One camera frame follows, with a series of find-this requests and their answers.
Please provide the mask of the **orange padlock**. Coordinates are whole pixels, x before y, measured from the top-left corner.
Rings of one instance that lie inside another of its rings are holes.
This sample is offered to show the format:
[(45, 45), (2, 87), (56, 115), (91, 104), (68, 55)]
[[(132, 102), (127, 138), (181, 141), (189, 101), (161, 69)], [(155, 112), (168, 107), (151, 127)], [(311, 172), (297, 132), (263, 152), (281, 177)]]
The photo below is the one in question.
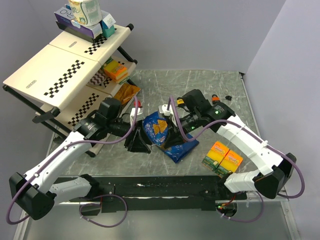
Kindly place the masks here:
[(213, 94), (212, 96), (211, 96), (211, 102), (212, 102), (212, 104), (216, 104), (216, 103), (218, 103), (218, 102), (220, 102), (221, 100), (220, 100), (220, 98), (216, 95), (216, 94)]

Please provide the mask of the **brass padlock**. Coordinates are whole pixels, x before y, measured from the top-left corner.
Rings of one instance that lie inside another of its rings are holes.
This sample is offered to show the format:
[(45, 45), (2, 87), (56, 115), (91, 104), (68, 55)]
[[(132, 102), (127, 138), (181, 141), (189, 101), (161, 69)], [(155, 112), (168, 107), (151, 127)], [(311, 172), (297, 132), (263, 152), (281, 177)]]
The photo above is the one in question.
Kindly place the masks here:
[(155, 144), (155, 143), (152, 143), (152, 144), (150, 145), (150, 148), (151, 148), (151, 150), (153, 150), (153, 149), (155, 149), (155, 148), (157, 148), (157, 149), (159, 149), (159, 150), (162, 150), (162, 151), (165, 150), (164, 144)]

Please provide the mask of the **black keys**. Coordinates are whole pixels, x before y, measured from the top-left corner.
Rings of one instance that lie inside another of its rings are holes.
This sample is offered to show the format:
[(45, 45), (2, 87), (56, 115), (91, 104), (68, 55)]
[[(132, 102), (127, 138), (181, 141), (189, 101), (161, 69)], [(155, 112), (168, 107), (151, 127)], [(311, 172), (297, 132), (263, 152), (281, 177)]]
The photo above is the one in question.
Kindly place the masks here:
[(232, 99), (233, 99), (233, 97), (230, 95), (225, 96), (225, 100), (227, 100), (227, 101), (232, 101)]

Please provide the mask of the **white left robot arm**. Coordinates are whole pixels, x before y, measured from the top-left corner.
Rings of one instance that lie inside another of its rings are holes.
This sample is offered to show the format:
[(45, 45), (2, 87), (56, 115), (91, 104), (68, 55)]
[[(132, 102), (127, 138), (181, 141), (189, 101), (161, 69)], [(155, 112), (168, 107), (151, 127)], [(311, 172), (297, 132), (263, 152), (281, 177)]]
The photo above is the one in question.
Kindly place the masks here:
[(83, 174), (74, 180), (56, 184), (62, 171), (76, 158), (95, 145), (104, 145), (108, 134), (119, 139), (112, 144), (124, 142), (124, 147), (133, 153), (151, 152), (152, 144), (143, 132), (143, 109), (134, 98), (130, 121), (119, 116), (121, 102), (106, 98), (97, 110), (81, 119), (66, 139), (43, 161), (24, 174), (14, 173), (9, 178), (12, 204), (17, 204), (28, 218), (39, 220), (52, 208), (67, 200), (85, 198), (95, 200), (99, 195), (99, 183), (90, 175)]

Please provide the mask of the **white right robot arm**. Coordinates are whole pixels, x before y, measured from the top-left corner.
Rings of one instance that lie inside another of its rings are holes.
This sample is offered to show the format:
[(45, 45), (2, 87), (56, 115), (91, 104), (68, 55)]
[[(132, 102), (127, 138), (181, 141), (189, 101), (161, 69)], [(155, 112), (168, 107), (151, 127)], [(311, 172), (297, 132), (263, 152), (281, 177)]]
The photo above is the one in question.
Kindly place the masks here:
[(257, 191), (266, 198), (274, 199), (290, 179), (297, 158), (292, 153), (283, 154), (255, 134), (238, 115), (220, 100), (208, 101), (199, 89), (182, 96), (189, 114), (180, 118), (173, 102), (159, 106), (168, 126), (164, 148), (170, 148), (193, 138), (187, 134), (203, 127), (224, 137), (234, 144), (257, 167), (257, 170), (242, 173), (228, 172), (224, 183), (218, 187), (223, 199), (235, 193)]

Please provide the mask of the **yellow padlock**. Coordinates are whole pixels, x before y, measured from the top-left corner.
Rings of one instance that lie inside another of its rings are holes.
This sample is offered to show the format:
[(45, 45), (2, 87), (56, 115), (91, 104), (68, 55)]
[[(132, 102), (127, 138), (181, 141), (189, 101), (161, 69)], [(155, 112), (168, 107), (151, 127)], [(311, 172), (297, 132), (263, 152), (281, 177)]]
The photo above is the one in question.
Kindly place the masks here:
[(186, 106), (184, 100), (183, 100), (181, 97), (178, 97), (178, 98), (176, 99), (176, 103), (177, 103), (177, 105), (178, 105), (179, 107), (185, 107), (185, 106)]

